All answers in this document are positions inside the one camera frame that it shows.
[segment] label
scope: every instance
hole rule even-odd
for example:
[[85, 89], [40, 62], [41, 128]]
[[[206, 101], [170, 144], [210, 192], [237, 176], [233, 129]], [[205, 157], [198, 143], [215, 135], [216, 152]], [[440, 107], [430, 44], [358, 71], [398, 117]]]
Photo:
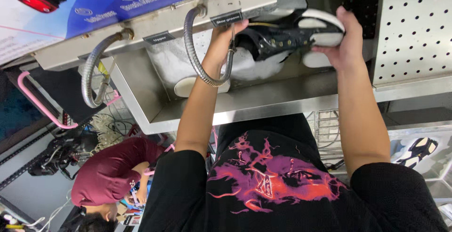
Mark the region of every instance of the label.
[[243, 20], [242, 9], [238, 9], [210, 18], [210, 21], [215, 27], [228, 25], [242, 20]]
[[157, 33], [151, 36], [147, 36], [143, 38], [146, 42], [149, 42], [150, 44], [159, 44], [162, 42], [170, 41], [175, 39], [173, 35], [171, 35], [168, 31], [165, 31], [163, 33]]

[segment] maroon shirt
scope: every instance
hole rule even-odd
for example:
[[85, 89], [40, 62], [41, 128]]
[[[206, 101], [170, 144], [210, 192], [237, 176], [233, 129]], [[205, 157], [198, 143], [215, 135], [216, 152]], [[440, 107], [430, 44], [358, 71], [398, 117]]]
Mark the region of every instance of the maroon shirt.
[[96, 153], [80, 168], [72, 186], [76, 206], [100, 206], [121, 200], [141, 179], [136, 165], [155, 162], [165, 149], [148, 139], [133, 137]]

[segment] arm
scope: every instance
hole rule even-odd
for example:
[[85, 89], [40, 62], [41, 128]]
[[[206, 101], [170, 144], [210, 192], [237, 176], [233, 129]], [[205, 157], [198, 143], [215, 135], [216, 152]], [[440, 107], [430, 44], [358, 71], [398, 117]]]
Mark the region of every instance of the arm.
[[339, 128], [348, 176], [362, 165], [390, 162], [390, 141], [378, 110], [364, 63], [363, 29], [342, 6], [337, 18], [347, 31], [339, 48], [314, 47], [336, 68], [339, 93]]
[[141, 204], [145, 204], [147, 200], [147, 182], [149, 181], [149, 176], [144, 175], [144, 170], [147, 167], [149, 167], [149, 162], [145, 161], [132, 168], [132, 170], [139, 172], [141, 175], [140, 188], [137, 191], [137, 199]]
[[[242, 31], [247, 25], [247, 20], [235, 24], [234, 33]], [[202, 61], [202, 67], [212, 78], [219, 79], [220, 77], [220, 70], [228, 51], [231, 33], [231, 29], [223, 32], [221, 28], [216, 28], [212, 32], [209, 49]], [[196, 78], [180, 119], [174, 151], [194, 150], [206, 157], [207, 143], [212, 132], [217, 91], [218, 88], [204, 83], [199, 77]]]

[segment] black hair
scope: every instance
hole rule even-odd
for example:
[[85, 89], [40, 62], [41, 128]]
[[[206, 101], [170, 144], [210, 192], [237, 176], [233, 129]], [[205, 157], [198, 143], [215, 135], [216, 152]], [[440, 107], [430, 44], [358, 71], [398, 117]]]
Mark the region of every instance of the black hair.
[[113, 232], [116, 222], [106, 221], [99, 212], [87, 213], [80, 225], [79, 232]]

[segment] perforated metal panel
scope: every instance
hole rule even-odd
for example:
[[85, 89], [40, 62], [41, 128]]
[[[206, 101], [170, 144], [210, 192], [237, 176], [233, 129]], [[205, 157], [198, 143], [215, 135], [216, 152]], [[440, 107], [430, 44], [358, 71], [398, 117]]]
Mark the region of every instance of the perforated metal panel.
[[383, 0], [374, 85], [452, 73], [452, 0]]

